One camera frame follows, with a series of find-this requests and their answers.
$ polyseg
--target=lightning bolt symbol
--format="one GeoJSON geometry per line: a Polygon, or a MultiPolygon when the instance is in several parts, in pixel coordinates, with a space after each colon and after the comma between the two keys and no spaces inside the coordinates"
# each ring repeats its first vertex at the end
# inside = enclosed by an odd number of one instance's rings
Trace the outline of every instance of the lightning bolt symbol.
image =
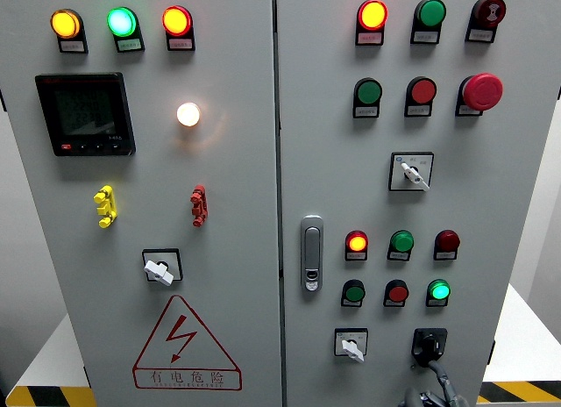
{"type": "Polygon", "coordinates": [[[173,341],[175,339],[185,339],[185,338],[187,338],[187,340],[185,341],[185,344],[183,345],[181,350],[172,356],[172,361],[171,361],[172,363],[174,363],[175,361],[178,361],[181,358],[180,353],[183,351],[183,349],[185,349],[185,347],[187,347],[187,344],[189,344],[191,342],[191,340],[193,339],[193,337],[196,335],[196,331],[195,332],[188,332],[187,334],[182,334],[182,335],[175,335],[177,330],[179,330],[180,327],[185,322],[185,319],[187,319],[187,317],[185,315],[181,315],[179,317],[179,319],[177,319],[177,322],[175,323],[174,328],[172,329],[172,331],[169,333],[169,335],[166,338],[166,341],[173,341]]]}

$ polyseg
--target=white switch handle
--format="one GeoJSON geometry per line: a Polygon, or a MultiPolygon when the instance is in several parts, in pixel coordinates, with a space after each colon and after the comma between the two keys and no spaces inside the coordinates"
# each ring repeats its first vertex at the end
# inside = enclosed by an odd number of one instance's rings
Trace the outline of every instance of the white switch handle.
{"type": "Polygon", "coordinates": [[[148,261],[144,266],[144,271],[148,273],[150,278],[166,286],[171,286],[174,281],[174,276],[167,272],[167,267],[164,264],[156,264],[155,262],[148,261]]]}
{"type": "Polygon", "coordinates": [[[417,172],[414,168],[410,168],[407,163],[402,163],[401,167],[403,168],[403,171],[405,171],[405,176],[407,176],[412,183],[418,185],[425,192],[430,189],[423,177],[419,175],[419,172],[417,172]]]}
{"type": "Polygon", "coordinates": [[[343,350],[354,361],[357,361],[359,363],[364,363],[365,362],[365,356],[359,350],[359,348],[357,347],[357,343],[355,343],[354,341],[347,341],[347,340],[344,339],[343,340],[343,350]]]}

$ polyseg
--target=red wire connector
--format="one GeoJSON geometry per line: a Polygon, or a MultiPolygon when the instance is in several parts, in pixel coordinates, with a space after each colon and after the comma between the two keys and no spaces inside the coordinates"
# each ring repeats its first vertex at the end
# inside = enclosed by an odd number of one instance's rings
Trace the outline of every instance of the red wire connector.
{"type": "Polygon", "coordinates": [[[207,208],[207,194],[204,186],[201,184],[196,185],[195,189],[193,189],[191,203],[193,203],[193,210],[191,210],[191,214],[195,216],[193,226],[201,227],[209,216],[209,210],[207,208]]]}

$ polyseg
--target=yellow indicator light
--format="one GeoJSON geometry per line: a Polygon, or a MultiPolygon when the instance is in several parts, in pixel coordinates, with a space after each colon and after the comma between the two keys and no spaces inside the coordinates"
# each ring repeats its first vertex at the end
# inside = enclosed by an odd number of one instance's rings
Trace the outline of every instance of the yellow indicator light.
{"type": "Polygon", "coordinates": [[[349,248],[354,252],[364,251],[366,247],[366,239],[362,236],[355,236],[349,242],[349,248]]]}
{"type": "Polygon", "coordinates": [[[191,28],[191,16],[182,6],[170,6],[164,11],[162,24],[172,36],[182,36],[191,28]]]}
{"type": "Polygon", "coordinates": [[[58,10],[51,16],[51,27],[61,39],[73,39],[82,26],[74,11],[58,10]]]}
{"type": "Polygon", "coordinates": [[[367,30],[379,30],[387,20],[387,8],[381,1],[366,1],[360,6],[359,21],[367,30]]]}
{"type": "Polygon", "coordinates": [[[177,109],[177,120],[185,126],[195,126],[201,118],[199,106],[194,103],[184,103],[177,109]]]}

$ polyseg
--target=gray metal panel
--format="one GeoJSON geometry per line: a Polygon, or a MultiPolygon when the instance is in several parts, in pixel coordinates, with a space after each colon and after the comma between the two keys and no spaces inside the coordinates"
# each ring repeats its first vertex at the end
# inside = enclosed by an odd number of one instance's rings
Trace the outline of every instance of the gray metal panel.
{"type": "Polygon", "coordinates": [[[434,374],[411,368],[413,331],[445,327],[440,360],[457,390],[475,404],[515,259],[561,78],[559,0],[505,0],[507,15],[491,45],[465,43],[477,0],[443,0],[440,44],[409,44],[421,0],[383,0],[389,17],[381,48],[353,45],[365,0],[278,0],[284,283],[288,407],[390,406],[404,389],[440,392],[434,374]],[[455,118],[459,84],[498,75],[499,104],[481,118],[455,118]],[[418,75],[438,92],[431,118],[404,118],[405,90],[418,75]],[[383,87],[380,117],[352,119],[355,83],[383,87]],[[430,191],[389,193],[390,154],[435,153],[430,191]],[[300,286],[300,221],[324,221],[323,288],[300,286]],[[456,261],[433,261],[443,229],[461,238],[456,261]],[[360,229],[368,261],[344,262],[344,238],[360,229]],[[415,237],[410,262],[387,261],[393,232],[415,237]],[[343,284],[360,279],[360,309],[340,306],[343,284]],[[426,308],[430,281],[451,285],[448,307],[426,308]],[[382,306],[384,288],[404,280],[403,309],[382,306]],[[367,327],[361,365],[333,356],[333,330],[367,327]]]}
{"type": "MultiPolygon", "coordinates": [[[[271,2],[1,0],[0,85],[100,407],[281,404],[271,2]],[[160,19],[173,4],[193,15],[194,54],[166,50],[160,19]],[[138,15],[145,52],[117,54],[105,19],[119,5],[138,15]],[[59,53],[49,26],[59,8],[82,16],[88,55],[59,53]],[[33,77],[108,71],[124,75],[136,155],[55,157],[33,77]],[[175,118],[187,101],[202,111],[189,131],[175,118]],[[195,229],[199,182],[209,220],[195,229]],[[102,230],[93,195],[106,183],[119,215],[102,230]],[[142,250],[159,247],[181,252],[171,288],[143,271],[142,250]],[[239,365],[241,391],[135,388],[132,367],[171,295],[239,365]]],[[[168,355],[163,342],[169,367],[168,355]]],[[[205,353],[190,356],[205,366],[205,353]]]]}

